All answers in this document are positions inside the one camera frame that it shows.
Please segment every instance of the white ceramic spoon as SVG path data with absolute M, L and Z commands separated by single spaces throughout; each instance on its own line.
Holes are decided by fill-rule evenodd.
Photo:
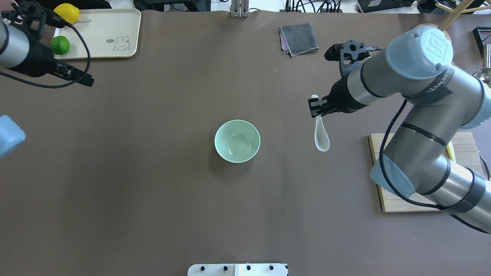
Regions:
M 310 98 L 318 98 L 317 95 L 312 95 Z M 324 123 L 322 123 L 322 116 L 318 115 L 315 117 L 315 131 L 314 140 L 317 148 L 326 152 L 329 150 L 331 143 L 329 141 L 329 136 L 327 136 L 326 129 L 324 128 Z

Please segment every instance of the wooden stick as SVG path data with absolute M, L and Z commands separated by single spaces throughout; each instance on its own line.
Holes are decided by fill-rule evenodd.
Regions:
M 440 9 L 442 9 L 442 10 L 446 10 L 446 11 L 448 11 L 448 12 L 454 12 L 454 9 L 453 9 L 453 8 L 449 8 L 449 7 L 445 6 L 445 5 L 444 5 L 444 4 L 442 4 L 442 3 L 435 3 L 435 6 L 436 6 L 437 8 L 440 8 Z
M 487 9 L 491 9 L 491 6 L 484 6 L 484 7 L 477 7 L 477 8 L 467 9 L 467 10 L 464 10 L 463 13 L 466 13 L 466 12 L 475 12 L 475 11 L 478 11 L 478 10 L 487 10 Z
M 453 8 L 449 8 L 449 7 L 445 6 L 442 3 L 435 3 L 435 6 L 438 7 L 438 8 L 440 8 L 440 9 L 442 9 L 442 10 L 446 10 L 448 12 L 454 12 L 454 9 Z M 478 10 L 487 10 L 487 9 L 491 9 L 491 6 L 484 6 L 484 7 L 477 7 L 477 8 L 472 8 L 472 9 L 466 9 L 462 13 L 475 12 L 475 11 L 478 11 Z
M 454 10 L 454 12 L 450 13 L 445 20 L 443 20 L 443 23 L 438 26 L 438 29 L 441 31 L 444 31 L 445 29 L 452 24 L 454 20 L 457 19 L 457 17 L 467 8 L 469 5 L 473 2 L 474 0 L 463 0 Z

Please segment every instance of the lemon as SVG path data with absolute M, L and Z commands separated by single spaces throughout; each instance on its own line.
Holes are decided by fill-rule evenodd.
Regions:
M 75 21 L 77 21 L 79 18 L 79 9 L 72 4 L 60 4 L 54 9 L 54 11 L 70 24 L 75 23 Z
M 51 50 L 57 55 L 63 55 L 70 50 L 70 42 L 63 35 L 53 37 L 50 43 Z

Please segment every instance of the gray cloth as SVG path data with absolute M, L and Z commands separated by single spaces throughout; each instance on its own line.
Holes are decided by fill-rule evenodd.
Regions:
M 288 49 L 284 52 L 291 56 L 301 55 L 309 51 L 317 51 L 319 45 L 315 38 L 314 27 L 312 24 L 305 23 L 300 25 L 280 26 L 280 37 L 285 39 Z

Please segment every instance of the tray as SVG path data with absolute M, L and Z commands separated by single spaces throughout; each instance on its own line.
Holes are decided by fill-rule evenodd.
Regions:
M 90 57 L 130 57 L 136 53 L 141 14 L 137 9 L 80 10 L 73 26 L 82 35 Z M 69 27 L 57 28 L 54 36 L 63 35 L 70 42 L 70 50 L 57 59 L 87 58 L 77 34 Z

